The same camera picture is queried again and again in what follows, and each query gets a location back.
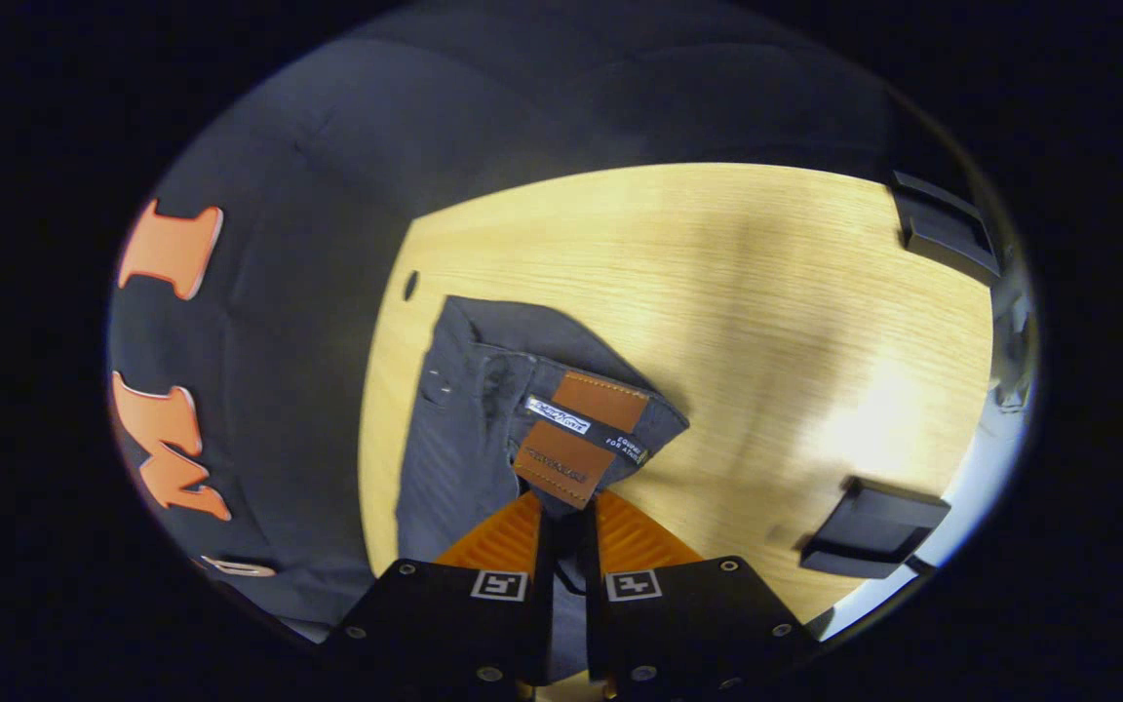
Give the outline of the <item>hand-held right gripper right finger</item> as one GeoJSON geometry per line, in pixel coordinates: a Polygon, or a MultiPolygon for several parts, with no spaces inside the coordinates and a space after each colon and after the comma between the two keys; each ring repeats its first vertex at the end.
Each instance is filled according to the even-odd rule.
{"type": "Polygon", "coordinates": [[[772,701],[823,645],[743,557],[608,490],[584,511],[587,672],[606,701],[772,701]]]}

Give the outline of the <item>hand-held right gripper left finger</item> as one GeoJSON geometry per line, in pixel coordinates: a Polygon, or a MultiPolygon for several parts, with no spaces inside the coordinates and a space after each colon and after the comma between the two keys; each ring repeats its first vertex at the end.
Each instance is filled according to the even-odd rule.
{"type": "Polygon", "coordinates": [[[432,563],[400,559],[321,645],[358,701],[533,701],[547,683],[554,565],[526,492],[432,563]]]}

